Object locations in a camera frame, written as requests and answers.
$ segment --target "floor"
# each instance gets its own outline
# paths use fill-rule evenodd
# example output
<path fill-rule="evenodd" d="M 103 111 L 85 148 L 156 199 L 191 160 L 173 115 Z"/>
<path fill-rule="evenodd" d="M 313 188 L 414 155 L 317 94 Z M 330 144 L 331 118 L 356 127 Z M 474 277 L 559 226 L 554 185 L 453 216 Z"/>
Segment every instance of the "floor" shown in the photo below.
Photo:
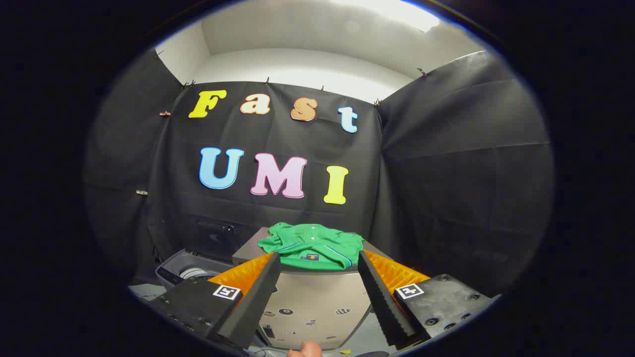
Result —
<path fill-rule="evenodd" d="M 156 297 L 165 293 L 165 288 L 160 285 L 142 284 L 129 286 L 129 289 L 140 299 L 151 301 Z M 340 351 L 351 350 L 349 354 L 340 353 Z M 368 314 L 364 322 L 359 326 L 355 334 L 340 348 L 330 349 L 322 352 L 324 357 L 336 356 L 358 356 L 363 353 L 373 351 L 386 351 L 388 353 L 396 352 L 394 346 L 388 346 L 386 339 L 379 326 L 377 317 L 374 313 Z M 284 357 L 287 352 L 283 349 L 264 346 L 258 338 L 254 338 L 248 352 L 254 357 Z"/>

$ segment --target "sticker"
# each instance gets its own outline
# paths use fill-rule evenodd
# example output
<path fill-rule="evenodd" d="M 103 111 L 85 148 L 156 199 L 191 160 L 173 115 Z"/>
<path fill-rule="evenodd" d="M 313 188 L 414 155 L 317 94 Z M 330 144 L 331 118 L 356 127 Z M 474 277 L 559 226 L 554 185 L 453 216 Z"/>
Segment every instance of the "sticker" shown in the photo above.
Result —
<path fill-rule="evenodd" d="M 357 114 L 353 112 L 353 108 L 339 108 L 337 112 L 342 115 L 342 128 L 349 133 L 356 132 L 357 126 L 353 125 L 353 119 L 357 119 Z"/>
<path fill-rule="evenodd" d="M 239 288 L 233 288 L 231 286 L 221 285 L 218 287 L 218 289 L 216 289 L 216 291 L 212 295 L 221 297 L 227 300 L 234 300 L 239 292 L 240 292 Z"/>
<path fill-rule="evenodd" d="M 240 106 L 240 111 L 245 114 L 267 114 L 269 112 L 269 101 L 271 100 L 266 94 L 251 94 L 245 98 L 246 102 Z"/>
<path fill-rule="evenodd" d="M 291 110 L 291 118 L 300 121 L 310 121 L 316 117 L 315 108 L 318 107 L 318 102 L 313 98 L 298 98 L 293 103 L 293 109 Z"/>
<path fill-rule="evenodd" d="M 410 299 L 411 297 L 415 297 L 424 293 L 423 290 L 417 284 L 410 284 L 406 286 L 402 286 L 397 289 L 397 293 L 401 295 L 402 299 Z"/>
<path fill-rule="evenodd" d="M 334 205 L 346 203 L 344 197 L 344 176 L 349 174 L 349 169 L 342 166 L 329 166 L 326 168 L 329 174 L 328 192 L 324 196 L 324 202 Z"/>
<path fill-rule="evenodd" d="M 269 182 L 271 193 L 277 195 L 283 184 L 286 183 L 282 195 L 287 198 L 302 198 L 302 172 L 308 163 L 305 158 L 294 156 L 290 158 L 282 170 L 278 170 L 276 159 L 272 154 L 259 152 L 255 156 L 258 161 L 258 171 L 256 172 L 256 183 L 251 188 L 251 194 L 263 196 L 269 193 L 265 182 Z"/>

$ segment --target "yellow letter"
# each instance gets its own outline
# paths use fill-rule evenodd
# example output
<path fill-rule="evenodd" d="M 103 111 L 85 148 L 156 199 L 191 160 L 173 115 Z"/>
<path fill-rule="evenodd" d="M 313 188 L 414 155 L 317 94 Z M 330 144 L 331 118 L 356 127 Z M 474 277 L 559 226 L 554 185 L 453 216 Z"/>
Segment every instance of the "yellow letter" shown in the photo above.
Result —
<path fill-rule="evenodd" d="M 205 118 L 207 116 L 207 108 L 214 109 L 218 98 L 225 98 L 227 96 L 226 90 L 206 90 L 199 93 L 199 101 L 196 103 L 194 110 L 190 113 L 190 118 Z"/>
<path fill-rule="evenodd" d="M 269 96 L 266 94 L 252 94 L 245 98 L 247 102 L 240 106 L 245 114 L 267 114 L 269 112 Z"/>
<path fill-rule="evenodd" d="M 341 166 L 329 166 L 326 171 L 331 178 L 328 181 L 328 193 L 324 196 L 324 202 L 343 205 L 346 202 L 346 197 L 344 197 L 344 176 L 348 175 L 349 169 Z"/>

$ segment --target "orange letter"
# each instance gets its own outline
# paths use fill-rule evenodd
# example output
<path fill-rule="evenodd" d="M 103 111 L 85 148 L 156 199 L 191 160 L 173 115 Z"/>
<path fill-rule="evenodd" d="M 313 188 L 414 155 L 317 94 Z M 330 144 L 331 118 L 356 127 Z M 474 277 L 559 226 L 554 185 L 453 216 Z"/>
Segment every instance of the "orange letter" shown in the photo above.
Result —
<path fill-rule="evenodd" d="M 291 110 L 291 118 L 295 120 L 309 121 L 316 117 L 315 108 L 318 107 L 318 102 L 311 98 L 298 98 L 293 103 L 293 109 Z"/>
<path fill-rule="evenodd" d="M 269 96 L 266 94 L 252 94 L 245 98 L 247 102 L 240 106 L 245 114 L 267 114 L 269 112 Z"/>

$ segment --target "ceiling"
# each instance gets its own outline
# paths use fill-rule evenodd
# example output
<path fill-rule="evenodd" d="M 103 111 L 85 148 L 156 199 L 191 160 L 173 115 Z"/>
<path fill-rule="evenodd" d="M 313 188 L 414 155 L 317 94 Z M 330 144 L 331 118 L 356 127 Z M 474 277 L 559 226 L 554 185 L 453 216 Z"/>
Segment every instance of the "ceiling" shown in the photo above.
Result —
<path fill-rule="evenodd" d="M 408 77 L 483 50 L 441 21 L 422 32 L 359 6 L 332 0 L 249 0 L 201 21 L 210 55 L 256 48 L 301 48 L 347 55 Z"/>

